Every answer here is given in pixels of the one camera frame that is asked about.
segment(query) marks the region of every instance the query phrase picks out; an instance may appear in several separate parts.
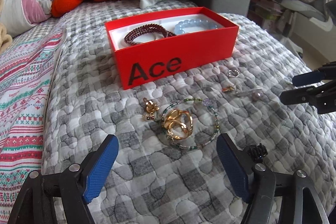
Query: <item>metal screw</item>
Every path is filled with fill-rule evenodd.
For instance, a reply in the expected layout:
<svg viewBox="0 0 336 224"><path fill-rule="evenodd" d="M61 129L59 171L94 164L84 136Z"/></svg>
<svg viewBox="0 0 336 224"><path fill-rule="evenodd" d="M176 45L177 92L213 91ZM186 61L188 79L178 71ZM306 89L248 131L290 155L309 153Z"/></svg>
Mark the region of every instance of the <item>metal screw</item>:
<svg viewBox="0 0 336 224"><path fill-rule="evenodd" d="M304 172L303 170L298 170L296 171L296 174L300 177L300 178L305 178L307 176L307 173Z"/></svg>
<svg viewBox="0 0 336 224"><path fill-rule="evenodd" d="M39 176L39 172L37 172L37 171L30 172L30 174L29 174L29 177L31 179L36 179L38 176Z"/></svg>
<svg viewBox="0 0 336 224"><path fill-rule="evenodd" d="M77 172L80 169L80 167L81 166L79 164L73 164L73 165L70 165L69 170L71 172Z"/></svg>
<svg viewBox="0 0 336 224"><path fill-rule="evenodd" d="M254 168L255 168L256 170L258 170L258 171L261 171L261 172L266 170L266 166L263 165L263 164L256 164L256 165L254 166Z"/></svg>

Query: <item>gold ring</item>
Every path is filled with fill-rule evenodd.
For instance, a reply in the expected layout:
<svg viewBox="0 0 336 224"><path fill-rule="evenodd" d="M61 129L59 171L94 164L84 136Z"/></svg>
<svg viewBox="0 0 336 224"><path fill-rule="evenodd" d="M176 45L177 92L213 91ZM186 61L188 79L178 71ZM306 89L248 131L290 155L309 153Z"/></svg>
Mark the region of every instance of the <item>gold ring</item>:
<svg viewBox="0 0 336 224"><path fill-rule="evenodd" d="M189 118L190 128L188 128L185 123L180 121L183 114ZM181 127L185 137L180 137L172 133L171 129L177 126ZM193 118L188 111L173 109L168 113L167 118L164 121L164 127L167 129L168 135L171 136L174 140L184 140L193 133Z"/></svg>

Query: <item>quilt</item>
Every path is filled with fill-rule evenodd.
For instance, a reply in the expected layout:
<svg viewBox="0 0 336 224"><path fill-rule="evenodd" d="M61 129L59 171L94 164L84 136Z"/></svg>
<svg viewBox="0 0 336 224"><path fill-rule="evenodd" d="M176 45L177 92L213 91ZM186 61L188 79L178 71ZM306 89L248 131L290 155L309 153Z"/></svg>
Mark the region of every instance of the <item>quilt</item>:
<svg viewBox="0 0 336 224"><path fill-rule="evenodd" d="M28 173L41 169L44 112L62 37L62 24L51 19L0 55L0 223L7 223Z"/></svg>
<svg viewBox="0 0 336 224"><path fill-rule="evenodd" d="M241 149L265 145L265 164L273 171L305 170L330 212L336 197L335 114L318 115L308 104L281 104L279 95L293 88L292 77L309 69L254 22L222 14L240 26L231 58L123 90L104 23L191 6L185 0L165 0L141 10L138 0L124 0L82 4L64 16L66 39L50 91L43 174L81 163L107 134L114 134L118 157L100 196L88 205L96 223L240 223L246 204L234 194L216 142L202 150L179 150L169 145L159 124L142 117L144 97L157 102L160 113L175 99L209 98L222 133ZM237 78L228 78L232 68L240 70ZM263 94L253 101L221 92L228 85L239 90L259 86ZM209 138L213 117L197 104L181 107L194 118L189 145ZM270 223L277 221L280 202L274 203ZM65 223L59 200L55 208L59 223Z"/></svg>

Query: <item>light blue beaded bracelet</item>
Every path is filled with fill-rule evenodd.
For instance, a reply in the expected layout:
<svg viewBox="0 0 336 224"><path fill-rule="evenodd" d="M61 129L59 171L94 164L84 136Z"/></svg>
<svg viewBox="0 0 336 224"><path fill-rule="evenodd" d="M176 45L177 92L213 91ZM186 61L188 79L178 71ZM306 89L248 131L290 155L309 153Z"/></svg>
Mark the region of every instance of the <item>light blue beaded bracelet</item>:
<svg viewBox="0 0 336 224"><path fill-rule="evenodd" d="M175 142L175 140L169 135L166 134L166 138L168 140L170 140L172 146L179 148L179 149L187 149L187 150L195 150L195 149L201 149L204 146L208 145L209 143L211 143L217 136L217 134L219 133L219 119L218 119L218 114L215 111L215 109L211 106L211 100L209 99L200 99L200 98L190 98L190 99L184 99L184 100L177 100L174 103L172 103L171 105L169 105L162 113L162 117L161 117L161 126L163 128L163 130L167 131L166 128L164 127L164 121L165 121L165 115L168 112L169 109L175 107L176 105L179 105L181 103L186 103L186 102L190 102L190 101L194 101L194 102L201 102L204 106L206 106L210 112L212 112L215 116L215 130L213 132L213 134L211 135L210 139L203 143L203 144L199 144L199 145L194 145L194 146L186 146L186 145L181 145L177 142Z"/></svg>
<svg viewBox="0 0 336 224"><path fill-rule="evenodd" d="M185 31L183 28L188 28L188 27L203 27L208 30L214 30L218 29L218 26L216 23L208 20L202 20L202 19L191 19L191 20L185 20L185 21L180 21L175 25L174 33L179 35L179 34L184 34Z"/></svg>

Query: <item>red box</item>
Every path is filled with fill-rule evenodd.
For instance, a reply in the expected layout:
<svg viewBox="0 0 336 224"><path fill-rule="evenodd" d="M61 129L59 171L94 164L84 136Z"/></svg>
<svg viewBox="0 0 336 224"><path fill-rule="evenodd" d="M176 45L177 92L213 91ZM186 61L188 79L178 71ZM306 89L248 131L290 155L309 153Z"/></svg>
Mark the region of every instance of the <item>red box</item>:
<svg viewBox="0 0 336 224"><path fill-rule="evenodd" d="M131 30L145 24L156 23L174 31L175 24L191 18L208 18L219 28L129 47L123 40ZM126 17L107 22L105 27L125 90L230 57L239 29L236 24L204 7Z"/></svg>

